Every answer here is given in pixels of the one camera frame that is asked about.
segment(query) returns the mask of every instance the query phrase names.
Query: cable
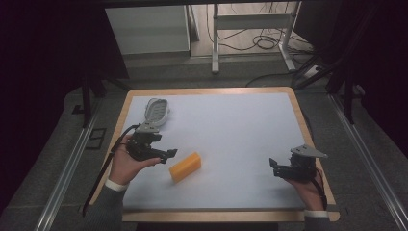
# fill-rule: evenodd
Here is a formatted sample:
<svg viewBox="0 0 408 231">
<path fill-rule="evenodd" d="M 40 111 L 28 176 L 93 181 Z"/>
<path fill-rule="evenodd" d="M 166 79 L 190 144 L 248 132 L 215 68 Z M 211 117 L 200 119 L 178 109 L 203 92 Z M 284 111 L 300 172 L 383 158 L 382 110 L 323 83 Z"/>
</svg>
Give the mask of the cable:
<svg viewBox="0 0 408 231">
<path fill-rule="evenodd" d="M 288 72 L 288 73 L 277 73 L 277 74 L 261 75 L 261 76 L 256 77 L 255 79 L 252 79 L 252 80 L 249 81 L 248 83 L 246 83 L 246 84 L 245 84 L 245 87 L 248 88 L 248 86 L 249 86 L 251 83 L 253 83 L 253 82 L 257 81 L 257 80 L 263 79 L 263 78 L 267 78 L 267 77 L 270 77 L 270 76 L 290 75 L 290 74 L 292 74 L 292 73 L 291 73 L 291 72 Z"/>
<path fill-rule="evenodd" d="M 209 27 L 209 22 L 208 22 L 208 5 L 206 5 L 206 19 L 207 19 L 207 33 L 208 33 L 208 37 L 210 38 L 210 41 L 211 41 L 211 42 L 214 42 L 213 39 L 211 38 L 210 27 Z M 269 37 L 269 36 L 263 36 L 262 33 L 264 32 L 264 30 L 265 30 L 265 29 L 263 29 L 263 30 L 261 31 L 261 33 L 260 33 L 259 36 L 256 36 L 256 37 L 254 37 L 254 38 L 252 39 L 253 45 L 252 45 L 252 46 L 249 46 L 249 47 L 246 47 L 246 48 L 237 48 L 237 47 L 233 47 L 233 46 L 231 46 L 231 45 L 224 44 L 224 43 L 219 43 L 218 45 L 220 45 L 220 46 L 226 46 L 226 47 L 229 47 L 229 48 L 231 48 L 231 49 L 238 50 L 238 51 L 249 50 L 249 49 L 252 49 L 252 48 L 255 47 L 255 46 L 258 46 L 259 48 L 261 48 L 261 49 L 263 49 L 263 50 L 269 50 L 269 49 L 275 48 L 275 47 L 279 44 L 280 39 L 282 38 L 282 33 L 280 34 L 279 39 L 276 39 L 276 38 Z M 247 29 L 241 30 L 241 31 L 239 31 L 239 32 L 237 32 L 237 33 L 235 33 L 235 34 L 233 34 L 233 35 L 231 35 L 231 36 L 225 37 L 225 38 L 221 38 L 220 36 L 217 36 L 217 37 L 218 37 L 219 39 L 229 39 L 229 38 L 231 38 L 231 37 L 233 37 L 233 36 L 235 36 L 235 35 L 237 35 L 237 34 L 240 34 L 240 33 L 244 32 L 244 31 L 247 31 Z M 266 47 L 266 46 L 264 46 L 264 45 L 261 45 L 261 42 L 263 42 L 263 41 L 271 42 L 271 43 L 272 43 L 272 46 Z"/>
<path fill-rule="evenodd" d="M 98 177 L 95 180 L 95 183 L 93 184 L 93 187 L 92 187 L 92 189 L 91 189 L 91 191 L 90 191 L 90 193 L 88 195 L 88 198 L 85 201 L 84 207 L 82 208 L 82 216 L 83 217 L 87 213 L 87 208 L 89 206 L 90 200 L 93 198 L 93 195 L 95 194 L 95 191 L 98 188 L 99 182 L 101 181 L 103 175 L 105 174 L 106 169 L 108 168 L 109 164 L 111 163 L 111 160 L 114 157 L 117 148 L 121 145 L 121 141 L 126 136 L 126 134 L 129 133 L 130 130 L 137 129 L 138 127 L 139 127 L 138 125 L 130 126 L 128 129 L 126 129 L 126 131 L 123 132 L 123 134 L 115 142 L 114 146 L 111 149 L 111 152 L 109 153 L 108 157 L 106 158 L 105 163 L 102 166 L 102 169 L 99 172 Z"/>
</svg>

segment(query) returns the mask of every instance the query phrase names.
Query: sleeve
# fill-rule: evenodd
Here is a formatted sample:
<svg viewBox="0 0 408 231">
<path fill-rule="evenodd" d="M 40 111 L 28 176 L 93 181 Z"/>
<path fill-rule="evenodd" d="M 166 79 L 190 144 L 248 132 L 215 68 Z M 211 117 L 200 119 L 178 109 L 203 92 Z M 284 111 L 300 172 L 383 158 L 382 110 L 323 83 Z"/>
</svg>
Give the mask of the sleeve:
<svg viewBox="0 0 408 231">
<path fill-rule="evenodd" d="M 127 186 L 107 180 L 95 203 L 89 207 L 80 230 L 121 230 L 123 196 Z"/>
<path fill-rule="evenodd" d="M 332 230 L 327 211 L 305 210 L 305 231 L 329 231 Z"/>
</svg>

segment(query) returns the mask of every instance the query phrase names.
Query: yellow sponge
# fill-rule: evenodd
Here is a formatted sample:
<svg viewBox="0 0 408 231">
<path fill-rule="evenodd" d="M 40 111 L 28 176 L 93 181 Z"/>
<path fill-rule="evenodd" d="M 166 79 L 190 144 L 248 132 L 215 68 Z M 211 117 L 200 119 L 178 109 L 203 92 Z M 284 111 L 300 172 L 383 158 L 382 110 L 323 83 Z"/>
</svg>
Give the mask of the yellow sponge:
<svg viewBox="0 0 408 231">
<path fill-rule="evenodd" d="M 172 166 L 169 171 L 174 183 L 178 183 L 199 168 L 201 168 L 201 157 L 194 152 L 181 162 Z"/>
</svg>

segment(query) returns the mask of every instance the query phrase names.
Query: cuff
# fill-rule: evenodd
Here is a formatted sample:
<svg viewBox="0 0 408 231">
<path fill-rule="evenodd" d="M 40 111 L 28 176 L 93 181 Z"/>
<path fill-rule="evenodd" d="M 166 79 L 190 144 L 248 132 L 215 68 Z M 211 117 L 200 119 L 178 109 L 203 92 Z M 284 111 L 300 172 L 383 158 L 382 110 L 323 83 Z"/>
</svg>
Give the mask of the cuff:
<svg viewBox="0 0 408 231">
<path fill-rule="evenodd" d="M 111 181 L 110 179 L 106 179 L 105 186 L 108 187 L 109 189 L 113 190 L 113 191 L 122 192 L 122 191 L 127 190 L 129 184 L 128 185 L 119 185 L 119 184 Z"/>
<path fill-rule="evenodd" d="M 305 217 L 310 217 L 310 218 L 328 218 L 329 214 L 327 211 L 310 211 L 310 210 L 305 210 Z"/>
</svg>

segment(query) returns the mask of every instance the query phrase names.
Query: gray floor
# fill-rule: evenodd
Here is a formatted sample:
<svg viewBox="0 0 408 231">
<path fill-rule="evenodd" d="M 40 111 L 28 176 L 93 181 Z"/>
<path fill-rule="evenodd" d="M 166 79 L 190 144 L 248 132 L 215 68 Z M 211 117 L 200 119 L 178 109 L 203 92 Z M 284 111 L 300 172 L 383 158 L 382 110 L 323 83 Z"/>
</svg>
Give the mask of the gray floor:
<svg viewBox="0 0 408 231">
<path fill-rule="evenodd" d="M 171 62 L 167 59 L 128 60 L 126 64 L 131 79 L 123 82 L 134 89 L 233 88 L 244 87 L 257 76 L 287 71 L 281 56 L 276 54 L 225 57 L 218 75 L 211 73 L 210 61 L 210 58 L 174 58 Z M 253 82 L 250 87 L 289 86 L 291 80 L 291 75 L 269 76 Z M 310 121 L 316 148 L 329 155 L 327 160 L 322 160 L 322 165 L 341 212 L 340 220 L 334 223 L 336 230 L 399 230 L 324 91 L 326 82 L 327 78 L 323 78 L 305 90 L 297 90 L 296 97 Z M 102 99 L 94 128 L 106 128 L 105 139 L 99 150 L 86 149 L 83 152 L 51 230 L 76 229 L 82 220 L 80 207 L 102 166 L 126 97 L 126 92 L 117 86 L 108 82 L 104 82 L 104 85 L 108 94 Z M 83 117 L 71 113 L 75 105 L 81 104 L 80 90 L 66 96 L 60 122 L 30 174 L 3 212 L 0 230 L 33 230 L 36 227 L 82 131 Z M 404 207 L 407 207 L 408 182 L 404 175 L 408 173 L 408 160 L 370 118 L 358 99 L 353 102 L 353 110 L 355 126 L 372 157 Z M 135 228 L 135 223 L 124 223 L 124 230 Z M 279 230 L 300 231 L 302 228 L 299 222 L 279 223 Z"/>
</svg>

